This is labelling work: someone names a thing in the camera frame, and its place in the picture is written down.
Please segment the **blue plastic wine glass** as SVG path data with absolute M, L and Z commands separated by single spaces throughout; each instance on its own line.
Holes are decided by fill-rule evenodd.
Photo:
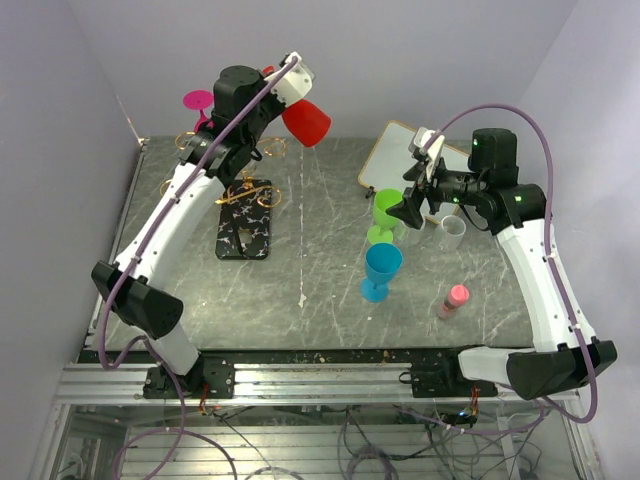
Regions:
M 391 243 L 372 245 L 365 255 L 365 278 L 360 284 L 361 295 L 369 302 L 379 303 L 389 295 L 389 283 L 403 265 L 403 254 Z

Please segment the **red plastic wine glass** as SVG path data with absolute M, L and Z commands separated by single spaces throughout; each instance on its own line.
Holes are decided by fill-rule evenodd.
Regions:
M 310 148 L 327 135 L 331 127 L 331 119 L 323 110 L 309 101 L 307 96 L 290 107 L 284 106 L 281 118 L 289 133 L 303 146 Z

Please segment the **clear glass cup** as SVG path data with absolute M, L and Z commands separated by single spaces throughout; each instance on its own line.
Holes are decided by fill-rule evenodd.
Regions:
M 426 229 L 426 221 L 422 222 L 422 225 L 419 228 L 410 227 L 407 223 L 399 221 L 395 231 L 394 231 L 394 239 L 396 244 L 400 248 L 409 248 L 416 246 Z
M 434 242 L 442 251 L 457 249 L 466 233 L 466 223 L 455 215 L 445 216 L 434 231 Z

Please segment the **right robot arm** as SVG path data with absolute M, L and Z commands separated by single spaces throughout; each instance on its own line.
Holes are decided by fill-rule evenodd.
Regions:
M 477 346 L 457 353 L 440 373 L 442 387 L 459 396 L 476 381 L 511 387 L 525 400 L 586 387 L 617 358 L 580 312 L 562 265 L 551 222 L 550 195 L 518 180 L 517 137 L 508 129 L 474 131 L 466 171 L 447 168 L 441 133 L 418 129 L 409 151 L 410 182 L 391 216 L 422 227 L 421 207 L 436 214 L 444 203 L 470 206 L 486 220 L 509 259 L 525 300 L 533 334 L 530 349 Z

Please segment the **pink plastic wine glass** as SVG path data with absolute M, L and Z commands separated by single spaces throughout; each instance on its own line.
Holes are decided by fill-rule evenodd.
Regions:
M 206 110 L 214 105 L 214 95 L 208 90 L 193 90 L 183 97 L 183 105 L 191 111 L 196 111 L 199 118 L 194 125 L 194 132 L 198 132 L 202 126 L 211 123 L 210 117 L 206 114 Z

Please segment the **green plastic wine glass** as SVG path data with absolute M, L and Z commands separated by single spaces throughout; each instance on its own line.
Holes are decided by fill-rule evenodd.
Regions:
M 395 189 L 382 189 L 375 193 L 373 201 L 374 224 L 367 231 L 367 240 L 371 245 L 393 242 L 393 229 L 396 227 L 398 219 L 390 216 L 387 209 L 400 204 L 402 200 L 402 193 Z

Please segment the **clear glass cup left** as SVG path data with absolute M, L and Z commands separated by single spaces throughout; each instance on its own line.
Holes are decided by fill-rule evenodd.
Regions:
M 407 223 L 399 221 L 395 231 L 394 231 L 394 239 L 396 244 L 400 248 L 409 248 L 416 246 L 426 229 L 426 221 L 422 222 L 422 225 L 419 228 L 410 227 Z

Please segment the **clear glass cup right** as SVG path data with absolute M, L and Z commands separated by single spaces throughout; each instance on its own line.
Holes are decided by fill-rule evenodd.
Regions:
M 457 249 L 466 233 L 466 223 L 455 215 L 445 216 L 434 231 L 434 242 L 442 251 Z

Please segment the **gold framed whiteboard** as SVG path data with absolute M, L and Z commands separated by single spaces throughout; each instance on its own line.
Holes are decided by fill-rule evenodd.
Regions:
M 401 193 L 412 186 L 413 182 L 404 180 L 403 175 L 415 163 L 408 149 L 414 134 L 414 129 L 397 121 L 389 121 L 358 175 L 359 184 L 375 192 L 395 189 Z M 447 169 L 454 171 L 470 171 L 467 166 L 468 155 L 468 152 L 455 147 L 448 141 L 441 151 Z M 437 214 L 431 215 L 428 203 L 425 201 L 422 204 L 421 213 L 425 220 L 438 224 L 445 216 L 458 215 L 462 212 L 458 206 L 445 203 L 441 205 Z

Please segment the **aluminium frame rail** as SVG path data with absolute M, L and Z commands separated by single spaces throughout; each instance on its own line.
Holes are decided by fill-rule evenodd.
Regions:
M 54 402 L 68 405 L 173 405 L 176 392 L 153 398 L 149 364 L 125 364 L 106 371 L 97 364 L 71 364 L 63 370 Z M 425 374 L 412 374 L 400 364 L 236 364 L 209 392 L 187 393 L 186 403 L 207 405 L 339 405 L 412 404 L 430 400 L 468 403 L 476 389 L 484 402 L 519 401 L 513 392 L 479 381 L 458 389 L 424 385 Z

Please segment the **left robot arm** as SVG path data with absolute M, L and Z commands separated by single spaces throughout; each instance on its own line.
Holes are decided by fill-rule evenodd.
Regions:
M 158 355 L 178 395 L 192 397 L 202 389 L 200 353 L 180 324 L 184 304 L 165 291 L 166 280 L 204 214 L 257 159 L 266 127 L 308 93 L 312 77 L 294 85 L 299 62 L 293 55 L 270 73 L 242 65 L 225 68 L 214 84 L 211 118 L 189 141 L 152 214 L 113 262 L 94 266 L 91 278 L 104 300 L 98 320 L 104 369 L 115 370 L 125 359 L 109 361 L 106 354 L 107 324 L 115 314 Z

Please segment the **gold wine glass rack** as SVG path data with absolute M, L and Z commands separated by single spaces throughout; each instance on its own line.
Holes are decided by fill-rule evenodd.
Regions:
M 213 136 L 194 134 L 183 147 L 180 163 L 163 195 L 170 209 L 153 235 L 149 247 L 162 260 L 181 252 L 203 216 L 216 205 L 219 220 L 215 255 L 220 260 L 264 260 L 271 243 L 272 210 L 281 201 L 280 190 L 271 181 L 254 179 L 252 170 L 242 170 L 233 180 L 222 181 L 219 163 L 228 160 L 231 148 L 220 145 L 209 162 L 196 170 Z

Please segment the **small pink bottle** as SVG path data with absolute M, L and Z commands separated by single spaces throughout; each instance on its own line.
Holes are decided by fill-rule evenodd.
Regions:
M 437 312 L 438 317 L 441 319 L 451 318 L 469 299 L 470 292 L 466 286 L 462 284 L 454 285 L 440 304 Z

